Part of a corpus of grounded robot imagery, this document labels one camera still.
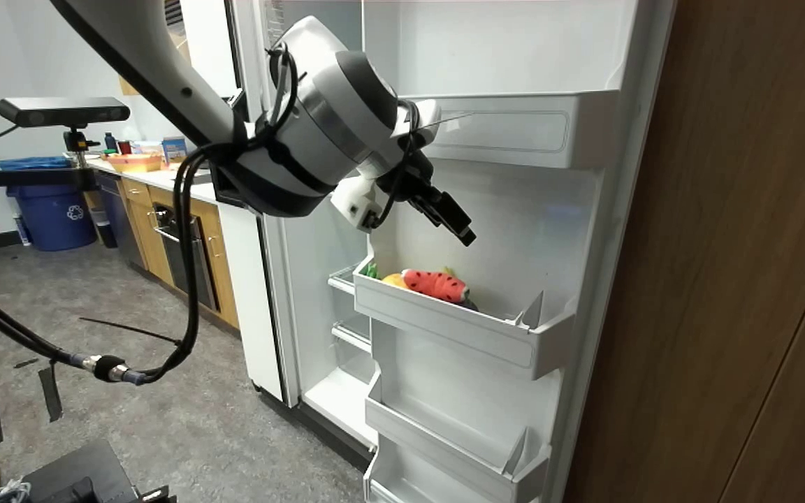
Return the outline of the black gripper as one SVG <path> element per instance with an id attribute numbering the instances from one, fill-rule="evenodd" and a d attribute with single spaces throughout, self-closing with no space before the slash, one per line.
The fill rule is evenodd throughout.
<path id="1" fill-rule="evenodd" d="M 432 165 L 423 150 L 407 154 L 397 166 L 377 177 L 395 200 L 407 200 L 437 226 L 444 226 L 460 246 L 474 242 L 472 217 L 451 191 L 432 186 Z"/>

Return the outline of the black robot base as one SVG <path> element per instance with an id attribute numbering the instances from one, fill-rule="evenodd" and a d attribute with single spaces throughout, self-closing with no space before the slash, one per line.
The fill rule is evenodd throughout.
<path id="1" fill-rule="evenodd" d="M 90 440 L 0 485 L 0 503 L 179 503 L 168 483 L 138 489 L 110 440 Z"/>

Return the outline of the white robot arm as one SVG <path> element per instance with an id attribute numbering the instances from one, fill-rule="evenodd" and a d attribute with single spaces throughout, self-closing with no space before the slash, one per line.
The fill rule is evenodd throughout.
<path id="1" fill-rule="evenodd" d="M 346 46 L 319 17 L 302 17 L 262 49 L 273 108 L 255 131 L 179 56 L 165 0 L 51 0 L 61 18 L 157 112 L 198 155 L 210 158 L 224 200 L 273 217 L 304 217 L 343 177 L 361 172 L 392 200 L 407 200 L 465 246 L 472 217 L 432 184 L 424 145 L 437 137 L 416 99 L 400 96 L 368 56 Z"/>

